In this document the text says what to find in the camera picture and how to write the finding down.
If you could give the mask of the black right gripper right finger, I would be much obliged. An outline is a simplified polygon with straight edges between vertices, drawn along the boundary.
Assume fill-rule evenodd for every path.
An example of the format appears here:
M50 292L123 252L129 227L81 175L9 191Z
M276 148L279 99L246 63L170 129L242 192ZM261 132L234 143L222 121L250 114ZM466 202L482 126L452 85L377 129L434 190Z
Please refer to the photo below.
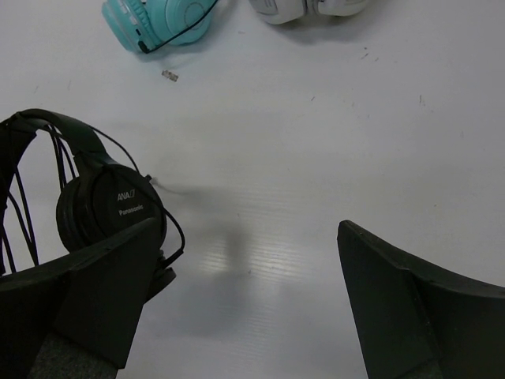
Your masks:
M339 258L370 378L502 378L504 289L343 220Z

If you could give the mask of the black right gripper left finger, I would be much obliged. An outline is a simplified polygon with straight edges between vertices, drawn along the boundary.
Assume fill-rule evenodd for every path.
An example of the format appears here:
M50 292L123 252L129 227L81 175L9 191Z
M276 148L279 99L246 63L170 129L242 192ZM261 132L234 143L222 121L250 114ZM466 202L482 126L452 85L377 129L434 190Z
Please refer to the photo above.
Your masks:
M115 378L125 367L155 270L148 219L1 278L3 378Z

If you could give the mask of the black on-ear headphones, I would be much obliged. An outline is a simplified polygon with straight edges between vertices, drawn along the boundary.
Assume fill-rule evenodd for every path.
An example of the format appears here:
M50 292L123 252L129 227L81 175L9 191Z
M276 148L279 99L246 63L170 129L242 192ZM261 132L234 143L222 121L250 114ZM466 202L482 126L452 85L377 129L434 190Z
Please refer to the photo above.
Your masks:
M155 221L155 245L162 247L174 217L147 175L124 166L107 152L104 133L68 115L44 109L19 111L1 122L1 210L14 207L34 264L39 262L32 220L18 164L43 131L50 135L60 176L63 159L72 159L69 182L60 181L56 207L62 244L74 253L141 221Z

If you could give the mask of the teal cat-ear headphones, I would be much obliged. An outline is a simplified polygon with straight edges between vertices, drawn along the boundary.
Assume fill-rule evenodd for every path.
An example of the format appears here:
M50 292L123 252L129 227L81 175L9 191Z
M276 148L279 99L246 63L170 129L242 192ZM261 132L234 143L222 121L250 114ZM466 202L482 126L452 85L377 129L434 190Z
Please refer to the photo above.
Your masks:
M101 12L127 51L150 54L166 45L186 45L202 38L216 5L205 0L107 0Z

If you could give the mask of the white grey gaming headset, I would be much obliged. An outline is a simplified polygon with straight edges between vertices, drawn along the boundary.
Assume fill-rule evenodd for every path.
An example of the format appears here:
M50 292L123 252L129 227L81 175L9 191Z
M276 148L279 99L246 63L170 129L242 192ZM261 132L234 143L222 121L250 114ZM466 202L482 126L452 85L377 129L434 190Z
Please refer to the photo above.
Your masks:
M350 17L360 13L368 0L249 0L256 14L273 25L305 16Z

